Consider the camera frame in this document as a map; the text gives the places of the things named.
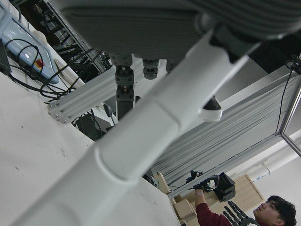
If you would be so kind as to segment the white grey left robot hand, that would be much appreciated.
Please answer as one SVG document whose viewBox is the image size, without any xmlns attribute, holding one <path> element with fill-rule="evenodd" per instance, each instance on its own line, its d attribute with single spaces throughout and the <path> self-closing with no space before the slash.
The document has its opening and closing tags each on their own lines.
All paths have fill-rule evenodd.
<svg viewBox="0 0 301 226">
<path fill-rule="evenodd" d="M 92 47 L 177 66 L 15 222 L 98 226 L 264 40 L 301 27 L 298 0 L 62 0 Z"/>
</svg>

